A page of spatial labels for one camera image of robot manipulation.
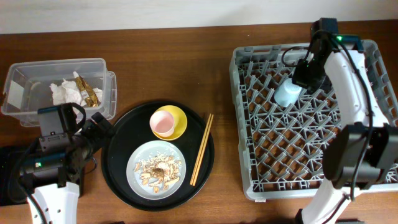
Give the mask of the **white tissue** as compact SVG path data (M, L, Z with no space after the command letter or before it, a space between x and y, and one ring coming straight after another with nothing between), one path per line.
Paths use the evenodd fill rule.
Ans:
M86 102L82 98L75 81L63 80L61 85L52 83L49 87L52 91L54 105L77 103L80 106L86 106Z

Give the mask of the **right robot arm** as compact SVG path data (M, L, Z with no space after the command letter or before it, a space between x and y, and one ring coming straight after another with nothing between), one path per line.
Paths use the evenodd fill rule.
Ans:
M397 160L397 128L376 101L359 36L341 35L336 19L321 18L311 26L308 52L313 57L298 61L292 81L309 93L329 81L342 129L323 152L321 186L295 222L335 223L357 196L385 179Z

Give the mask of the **light blue cup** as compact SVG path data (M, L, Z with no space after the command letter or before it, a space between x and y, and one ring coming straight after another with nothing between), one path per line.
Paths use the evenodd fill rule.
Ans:
M294 84L292 78L287 78L276 89L274 94L275 102L281 107L288 107L298 100L301 91L301 86Z

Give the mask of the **pink cup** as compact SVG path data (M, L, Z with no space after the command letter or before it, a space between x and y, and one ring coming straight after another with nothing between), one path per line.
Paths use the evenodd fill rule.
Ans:
M175 120L168 111L156 111L149 120L150 128L161 137L169 137L174 133Z

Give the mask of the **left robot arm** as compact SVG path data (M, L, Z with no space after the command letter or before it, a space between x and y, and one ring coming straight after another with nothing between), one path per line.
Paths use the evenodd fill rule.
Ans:
M11 177L27 198L34 223L76 223L85 166L114 135L100 113L77 119L76 103L41 108L41 135L14 165Z

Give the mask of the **gold foil wrapper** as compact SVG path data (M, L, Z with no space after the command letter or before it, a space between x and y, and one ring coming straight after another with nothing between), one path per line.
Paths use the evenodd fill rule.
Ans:
M99 105L99 99L92 87L86 82L84 78L79 76L77 72L73 72L75 83L80 91L82 99L89 107L97 107Z

